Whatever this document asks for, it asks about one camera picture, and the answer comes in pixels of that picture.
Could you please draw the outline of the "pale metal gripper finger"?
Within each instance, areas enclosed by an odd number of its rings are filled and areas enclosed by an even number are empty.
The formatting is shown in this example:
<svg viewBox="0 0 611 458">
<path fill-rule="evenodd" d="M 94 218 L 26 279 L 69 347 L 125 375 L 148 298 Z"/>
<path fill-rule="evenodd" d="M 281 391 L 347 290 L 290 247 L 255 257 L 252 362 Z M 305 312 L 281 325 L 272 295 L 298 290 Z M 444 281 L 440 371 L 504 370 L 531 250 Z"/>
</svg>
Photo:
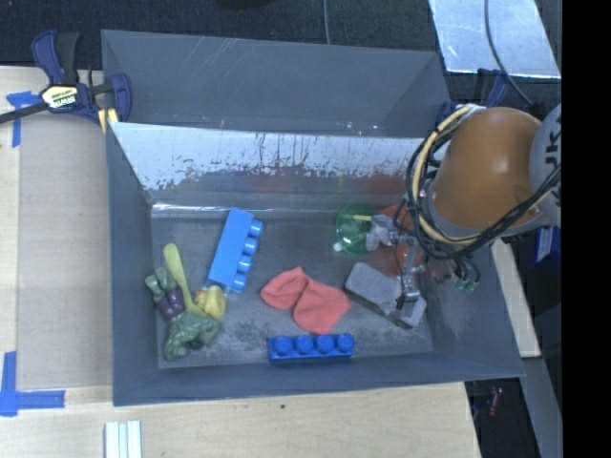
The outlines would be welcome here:
<svg viewBox="0 0 611 458">
<path fill-rule="evenodd" d="M 411 236 L 399 228 L 387 215 L 374 215 L 370 219 L 370 228 L 366 234 L 366 249 L 369 252 L 382 246 L 409 246 Z"/>
<path fill-rule="evenodd" d="M 407 302 L 415 302 L 421 296 L 421 276 L 426 268 L 421 258 L 419 251 L 408 251 L 399 263 L 400 293 L 395 300 L 397 310 L 401 310 Z"/>
</svg>

